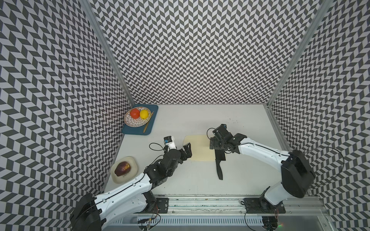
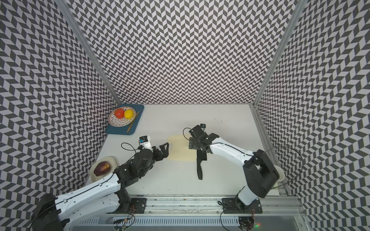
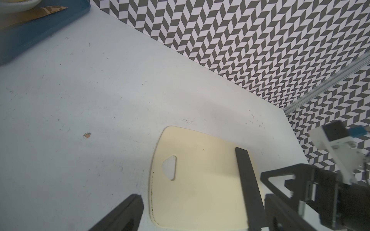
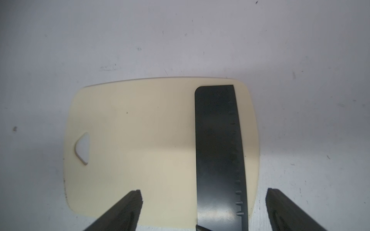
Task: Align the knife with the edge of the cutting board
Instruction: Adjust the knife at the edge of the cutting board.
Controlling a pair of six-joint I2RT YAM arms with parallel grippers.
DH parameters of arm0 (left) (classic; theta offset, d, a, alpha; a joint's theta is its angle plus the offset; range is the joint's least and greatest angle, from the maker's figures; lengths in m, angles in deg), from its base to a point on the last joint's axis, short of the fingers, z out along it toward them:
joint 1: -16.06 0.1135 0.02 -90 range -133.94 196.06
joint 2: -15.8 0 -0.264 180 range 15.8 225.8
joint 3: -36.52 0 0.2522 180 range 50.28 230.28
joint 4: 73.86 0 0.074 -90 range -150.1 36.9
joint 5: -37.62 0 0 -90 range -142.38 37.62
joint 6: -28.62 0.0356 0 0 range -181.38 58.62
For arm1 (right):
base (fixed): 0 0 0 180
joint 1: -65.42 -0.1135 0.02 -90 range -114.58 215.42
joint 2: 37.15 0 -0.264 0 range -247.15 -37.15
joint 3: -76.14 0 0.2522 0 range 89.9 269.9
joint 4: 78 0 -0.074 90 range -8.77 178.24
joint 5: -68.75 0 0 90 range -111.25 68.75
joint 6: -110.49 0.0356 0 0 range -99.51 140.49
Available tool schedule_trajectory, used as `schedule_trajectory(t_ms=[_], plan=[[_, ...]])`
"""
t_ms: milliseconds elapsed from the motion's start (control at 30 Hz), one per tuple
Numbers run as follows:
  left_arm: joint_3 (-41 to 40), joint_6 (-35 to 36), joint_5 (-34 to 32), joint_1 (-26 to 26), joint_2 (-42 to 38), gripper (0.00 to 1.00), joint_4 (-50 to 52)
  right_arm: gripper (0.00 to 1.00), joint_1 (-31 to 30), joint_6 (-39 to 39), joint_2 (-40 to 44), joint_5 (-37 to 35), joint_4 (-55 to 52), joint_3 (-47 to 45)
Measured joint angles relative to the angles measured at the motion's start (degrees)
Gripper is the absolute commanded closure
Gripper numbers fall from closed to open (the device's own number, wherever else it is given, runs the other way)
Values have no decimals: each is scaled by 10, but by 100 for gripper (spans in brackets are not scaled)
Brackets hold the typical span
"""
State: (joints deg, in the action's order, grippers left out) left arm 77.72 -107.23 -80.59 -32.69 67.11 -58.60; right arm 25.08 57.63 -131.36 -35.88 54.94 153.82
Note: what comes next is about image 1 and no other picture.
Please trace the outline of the cream plastic cutting board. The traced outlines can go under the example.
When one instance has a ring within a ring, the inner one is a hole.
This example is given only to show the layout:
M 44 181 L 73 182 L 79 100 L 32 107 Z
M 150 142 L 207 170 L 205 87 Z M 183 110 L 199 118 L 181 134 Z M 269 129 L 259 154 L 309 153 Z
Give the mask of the cream plastic cutting board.
M 210 149 L 210 140 L 206 135 L 188 135 L 184 138 L 183 145 L 191 144 L 192 161 L 215 161 L 215 151 Z

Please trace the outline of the black cleaver knife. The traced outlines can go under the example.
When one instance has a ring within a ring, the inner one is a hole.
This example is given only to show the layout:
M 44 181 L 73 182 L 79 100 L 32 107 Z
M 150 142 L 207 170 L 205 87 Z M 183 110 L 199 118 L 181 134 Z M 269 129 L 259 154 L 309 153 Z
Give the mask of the black cleaver knife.
M 216 172 L 219 180 L 223 180 L 223 172 L 221 162 L 226 161 L 225 152 L 223 150 L 215 150 Z

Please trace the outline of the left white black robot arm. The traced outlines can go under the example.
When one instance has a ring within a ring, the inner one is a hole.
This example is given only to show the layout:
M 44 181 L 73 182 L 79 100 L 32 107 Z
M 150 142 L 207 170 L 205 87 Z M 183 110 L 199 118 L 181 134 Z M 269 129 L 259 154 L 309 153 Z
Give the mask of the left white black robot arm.
M 190 143 L 179 150 L 166 144 L 163 158 L 147 166 L 139 176 L 107 193 L 84 195 L 70 215 L 72 230 L 101 231 L 128 215 L 154 212 L 156 197 L 152 190 L 165 183 L 177 166 L 191 157 Z

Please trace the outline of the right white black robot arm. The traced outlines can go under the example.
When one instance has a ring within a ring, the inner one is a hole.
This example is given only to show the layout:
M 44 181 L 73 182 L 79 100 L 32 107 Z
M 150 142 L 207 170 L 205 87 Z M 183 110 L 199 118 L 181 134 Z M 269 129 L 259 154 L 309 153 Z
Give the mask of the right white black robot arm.
M 260 144 L 246 135 L 232 135 L 225 124 L 213 128 L 210 149 L 216 154 L 225 152 L 253 157 L 276 169 L 280 181 L 267 187 L 258 200 L 243 199 L 247 208 L 258 209 L 264 213 L 274 210 L 282 201 L 290 198 L 303 198 L 316 178 L 315 172 L 303 152 L 299 150 L 282 151 Z

